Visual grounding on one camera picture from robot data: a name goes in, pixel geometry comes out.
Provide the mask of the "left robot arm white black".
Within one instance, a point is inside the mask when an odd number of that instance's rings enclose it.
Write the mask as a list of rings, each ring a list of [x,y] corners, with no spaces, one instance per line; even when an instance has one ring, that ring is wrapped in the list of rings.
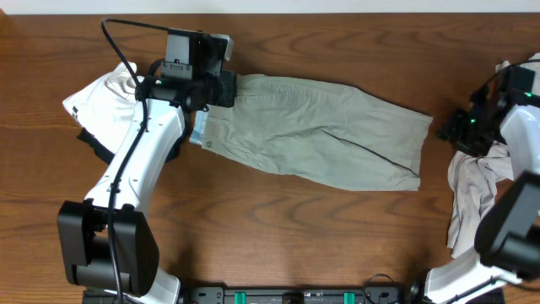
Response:
[[[178,302],[181,282],[159,266],[146,214],[169,154],[186,136],[184,116],[233,106],[236,80],[224,71],[139,81],[132,120],[104,175],[83,202],[64,202],[57,216],[67,280],[101,290],[93,302]]]

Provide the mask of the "khaki green shorts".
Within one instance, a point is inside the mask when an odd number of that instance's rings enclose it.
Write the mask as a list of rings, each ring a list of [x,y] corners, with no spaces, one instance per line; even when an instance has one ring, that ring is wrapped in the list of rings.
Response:
[[[196,115],[193,144],[245,166],[350,191],[416,191],[430,116],[343,84],[240,76],[231,108]]]

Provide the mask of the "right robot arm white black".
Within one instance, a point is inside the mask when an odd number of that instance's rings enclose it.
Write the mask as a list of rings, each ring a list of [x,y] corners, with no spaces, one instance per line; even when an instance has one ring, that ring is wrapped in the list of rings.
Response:
[[[453,260],[401,291],[401,303],[501,303],[539,276],[539,61],[501,63],[437,132],[457,150]]]

